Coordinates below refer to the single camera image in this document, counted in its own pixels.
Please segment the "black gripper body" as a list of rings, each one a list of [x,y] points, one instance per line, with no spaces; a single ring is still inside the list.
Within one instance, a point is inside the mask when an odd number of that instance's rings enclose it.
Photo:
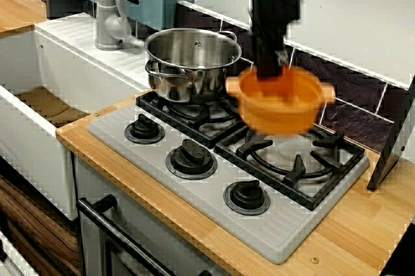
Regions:
[[[261,24],[257,18],[250,21],[250,32],[253,39],[254,62],[258,62],[261,56],[276,58],[275,51],[286,50],[284,39],[291,21],[271,21]]]

